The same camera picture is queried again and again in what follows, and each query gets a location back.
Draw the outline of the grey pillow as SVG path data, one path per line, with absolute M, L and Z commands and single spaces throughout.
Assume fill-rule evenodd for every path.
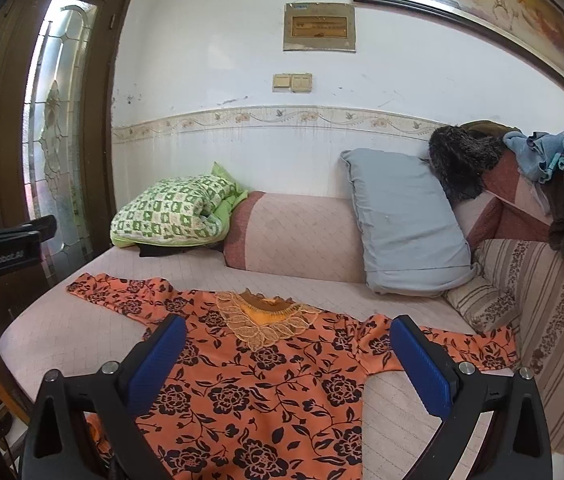
M 340 159 L 372 292 L 434 297 L 475 276 L 467 240 L 424 159 L 370 148 L 344 151 Z

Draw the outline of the orange black floral blouse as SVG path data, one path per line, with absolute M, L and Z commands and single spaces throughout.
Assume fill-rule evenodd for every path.
M 363 404 L 367 381 L 400 373 L 390 318 L 358 320 L 253 292 L 179 290 L 163 278 L 82 274 L 68 291 L 140 323 L 183 318 L 183 350 L 136 424 L 176 479 L 360 479 L 366 434 L 396 430 L 405 451 L 425 415 Z

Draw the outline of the green white patterned folded blanket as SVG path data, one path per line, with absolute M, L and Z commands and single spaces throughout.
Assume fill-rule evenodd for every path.
M 111 223 L 113 245 L 183 248 L 227 237 L 231 216 L 248 197 L 221 165 L 209 174 L 161 179 L 123 206 Z

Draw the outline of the black furry garment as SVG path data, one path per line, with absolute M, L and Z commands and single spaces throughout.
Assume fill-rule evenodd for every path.
M 500 162 L 510 127 L 477 120 L 458 126 L 441 126 L 431 133 L 428 154 L 431 171 L 440 181 L 452 206 L 473 200 L 484 189 L 482 175 Z

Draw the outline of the striped floral cushion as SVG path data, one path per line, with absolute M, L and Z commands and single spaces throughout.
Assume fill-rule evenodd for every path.
M 474 252 L 472 281 L 446 301 L 475 332 L 512 331 L 514 361 L 530 368 L 554 451 L 564 454 L 564 262 L 549 244 L 485 240 Z

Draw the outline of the gold framed wall plaque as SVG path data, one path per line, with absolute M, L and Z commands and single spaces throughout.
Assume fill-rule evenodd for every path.
M 284 51 L 355 52 L 355 41 L 355 7 L 352 4 L 285 4 Z

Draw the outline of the blue teal cloth pile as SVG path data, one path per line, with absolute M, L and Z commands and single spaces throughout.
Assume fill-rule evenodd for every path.
M 503 142 L 515 154 L 519 172 L 531 182 L 546 183 L 555 171 L 564 170 L 564 131 L 531 136 L 511 131 L 504 134 Z

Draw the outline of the red pink quilted sofa back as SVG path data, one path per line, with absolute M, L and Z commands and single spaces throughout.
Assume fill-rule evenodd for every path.
M 484 191 L 453 211 L 470 248 L 484 240 L 547 242 L 553 222 L 533 196 L 533 186 L 519 173 L 515 155 L 507 151 L 494 169 L 482 176 Z

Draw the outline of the beige wall switch plate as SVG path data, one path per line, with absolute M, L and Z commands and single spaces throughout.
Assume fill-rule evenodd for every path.
M 293 93 L 310 93 L 313 87 L 313 77 L 309 73 L 275 74 L 272 81 L 274 91 L 290 91 Z

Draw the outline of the pink quilted bolster cushion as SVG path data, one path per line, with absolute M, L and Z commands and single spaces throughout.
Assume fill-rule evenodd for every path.
M 360 231 L 341 198 L 252 192 L 233 211 L 223 255 L 233 269 L 365 281 Z

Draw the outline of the wooden door with glass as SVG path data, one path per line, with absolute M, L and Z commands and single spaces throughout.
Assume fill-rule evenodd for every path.
M 114 64 L 130 0 L 0 4 L 0 226 L 53 216 L 42 260 L 0 278 L 0 323 L 110 246 Z

